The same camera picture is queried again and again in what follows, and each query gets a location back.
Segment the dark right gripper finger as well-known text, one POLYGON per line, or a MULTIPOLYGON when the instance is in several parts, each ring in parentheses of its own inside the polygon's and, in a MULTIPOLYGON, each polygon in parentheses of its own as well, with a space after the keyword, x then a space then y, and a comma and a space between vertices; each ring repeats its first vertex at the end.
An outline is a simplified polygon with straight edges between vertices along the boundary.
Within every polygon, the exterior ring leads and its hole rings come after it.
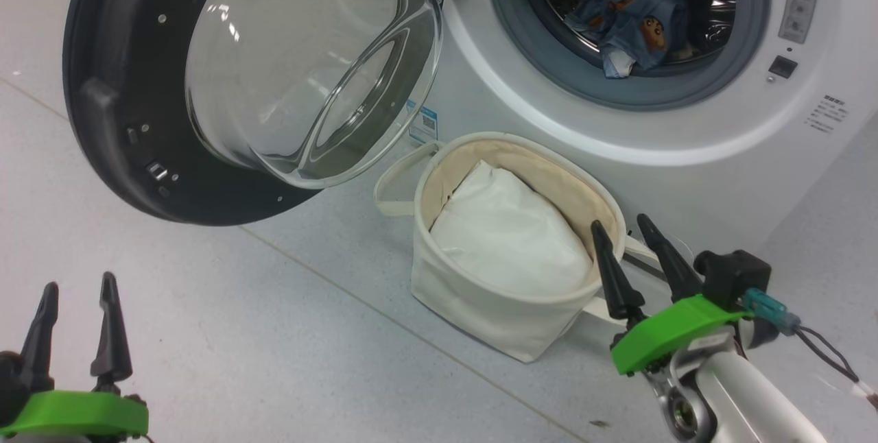
POLYGON ((639 225, 646 246, 652 250, 658 258, 665 280, 671 291, 671 301, 696 296, 702 292, 702 281, 686 262, 683 256, 674 248, 670 241, 653 224, 652 219, 646 214, 637 215, 639 225))
POLYGON ((601 221, 592 222, 591 235, 608 317, 623 322, 627 327, 636 326, 645 319, 641 309, 645 306, 645 298, 631 287, 619 261, 613 255, 613 243, 601 221))

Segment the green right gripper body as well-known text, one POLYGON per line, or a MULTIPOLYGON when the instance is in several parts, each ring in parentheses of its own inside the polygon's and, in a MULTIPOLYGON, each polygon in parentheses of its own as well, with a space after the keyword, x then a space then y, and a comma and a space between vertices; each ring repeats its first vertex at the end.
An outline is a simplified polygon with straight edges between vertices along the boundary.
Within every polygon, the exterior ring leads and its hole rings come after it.
POLYGON ((636 374, 728 322, 750 317, 750 311, 725 311, 703 294, 694 294, 652 317, 640 313, 628 318, 624 335, 611 346, 612 362, 618 374, 636 374))

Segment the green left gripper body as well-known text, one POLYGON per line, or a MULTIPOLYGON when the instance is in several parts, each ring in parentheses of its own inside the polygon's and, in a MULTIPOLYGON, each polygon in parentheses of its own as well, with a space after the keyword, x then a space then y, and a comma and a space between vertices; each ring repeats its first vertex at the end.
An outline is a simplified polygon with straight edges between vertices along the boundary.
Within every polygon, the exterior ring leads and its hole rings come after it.
POLYGON ((98 391, 44 391, 31 395, 12 422, 0 425, 3 437, 140 437, 150 431, 150 413, 130 397, 98 391))

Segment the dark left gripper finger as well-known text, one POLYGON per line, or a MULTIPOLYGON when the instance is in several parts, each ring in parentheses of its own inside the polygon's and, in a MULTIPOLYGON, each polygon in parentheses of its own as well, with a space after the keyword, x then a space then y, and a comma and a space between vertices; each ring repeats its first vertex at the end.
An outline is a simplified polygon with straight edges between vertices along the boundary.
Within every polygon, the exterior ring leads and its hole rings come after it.
POLYGON ((94 391, 119 392, 117 383, 134 374, 128 332, 123 322, 118 280, 113 272, 104 272, 98 303, 103 311, 96 358, 91 362, 91 376, 97 383, 94 391))
POLYGON ((53 329, 58 318, 58 300, 58 284, 46 284, 20 352, 20 380, 30 392, 50 391, 56 386, 49 371, 53 329))

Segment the pale blue garment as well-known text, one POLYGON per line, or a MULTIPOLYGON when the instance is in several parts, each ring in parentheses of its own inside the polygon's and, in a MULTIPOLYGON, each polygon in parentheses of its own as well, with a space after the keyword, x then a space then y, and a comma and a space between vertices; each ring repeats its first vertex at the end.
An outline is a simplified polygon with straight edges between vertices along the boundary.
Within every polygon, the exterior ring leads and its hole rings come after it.
POLYGON ((637 61, 618 47, 605 47, 601 50, 603 73, 609 80, 623 80, 630 77, 637 61))

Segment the washing machine glass door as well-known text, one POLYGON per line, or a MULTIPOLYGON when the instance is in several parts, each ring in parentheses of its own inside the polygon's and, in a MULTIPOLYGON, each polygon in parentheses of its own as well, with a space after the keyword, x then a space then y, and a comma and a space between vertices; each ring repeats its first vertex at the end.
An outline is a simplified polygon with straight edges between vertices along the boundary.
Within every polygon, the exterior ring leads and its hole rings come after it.
POLYGON ((120 200, 238 226, 355 178, 436 76, 439 0, 70 0, 70 124, 120 200))

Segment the white front-load washing machine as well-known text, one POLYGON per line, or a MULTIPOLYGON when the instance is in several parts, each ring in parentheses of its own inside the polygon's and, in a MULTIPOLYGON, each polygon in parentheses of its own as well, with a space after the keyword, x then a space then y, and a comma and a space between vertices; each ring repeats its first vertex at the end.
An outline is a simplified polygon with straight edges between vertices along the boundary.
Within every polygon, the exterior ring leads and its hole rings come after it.
POLYGON ((440 142, 517 134, 598 178, 628 221, 693 249, 757 248, 878 112, 878 0, 816 0, 806 42, 786 0, 687 0, 689 46, 605 77, 564 19, 580 0, 441 0, 424 106, 440 142))

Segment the white cloth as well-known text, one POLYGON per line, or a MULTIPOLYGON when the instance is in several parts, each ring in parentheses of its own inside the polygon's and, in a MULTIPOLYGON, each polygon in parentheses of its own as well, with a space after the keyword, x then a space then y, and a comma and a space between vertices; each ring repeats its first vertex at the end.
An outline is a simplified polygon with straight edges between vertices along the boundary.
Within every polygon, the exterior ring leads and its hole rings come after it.
POLYGON ((531 298, 582 289, 593 267, 555 206, 513 172, 483 160, 452 193, 430 233, 464 271, 531 298))

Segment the cream canvas laundry basket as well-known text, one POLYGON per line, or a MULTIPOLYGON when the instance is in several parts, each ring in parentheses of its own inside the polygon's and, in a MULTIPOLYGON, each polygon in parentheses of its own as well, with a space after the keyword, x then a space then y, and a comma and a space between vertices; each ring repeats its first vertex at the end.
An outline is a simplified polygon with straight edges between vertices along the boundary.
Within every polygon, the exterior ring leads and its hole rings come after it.
POLYGON ((614 324, 605 299, 597 296, 602 287, 597 268, 587 272, 579 289, 537 298, 490 285, 441 250, 429 229, 479 161, 513 172, 549 200, 589 256, 595 256, 591 224, 599 221, 610 237, 615 262, 627 253, 649 264, 658 262, 645 244, 628 236, 617 200, 593 175, 527 138, 477 132, 447 144, 421 144, 387 169, 374 187, 373 200, 382 214, 414 219, 414 298, 464 333, 523 363, 536 361, 582 313, 614 324))

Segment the blue energy label sticker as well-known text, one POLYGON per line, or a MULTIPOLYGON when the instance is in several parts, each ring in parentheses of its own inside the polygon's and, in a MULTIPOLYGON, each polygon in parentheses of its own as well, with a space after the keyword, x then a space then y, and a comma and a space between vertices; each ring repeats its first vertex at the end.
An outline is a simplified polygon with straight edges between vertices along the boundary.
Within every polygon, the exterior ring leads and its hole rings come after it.
POLYGON ((436 112, 426 106, 421 106, 409 125, 409 137, 420 144, 436 142, 438 140, 437 131, 436 112))

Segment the grey warning label sticker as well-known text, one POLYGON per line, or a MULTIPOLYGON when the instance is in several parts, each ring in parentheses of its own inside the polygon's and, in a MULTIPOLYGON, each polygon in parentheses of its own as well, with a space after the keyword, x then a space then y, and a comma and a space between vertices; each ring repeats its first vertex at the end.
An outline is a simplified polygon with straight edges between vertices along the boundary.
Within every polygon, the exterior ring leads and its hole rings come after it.
POLYGON ((816 0, 786 0, 779 37, 796 44, 805 43, 815 9, 816 0))

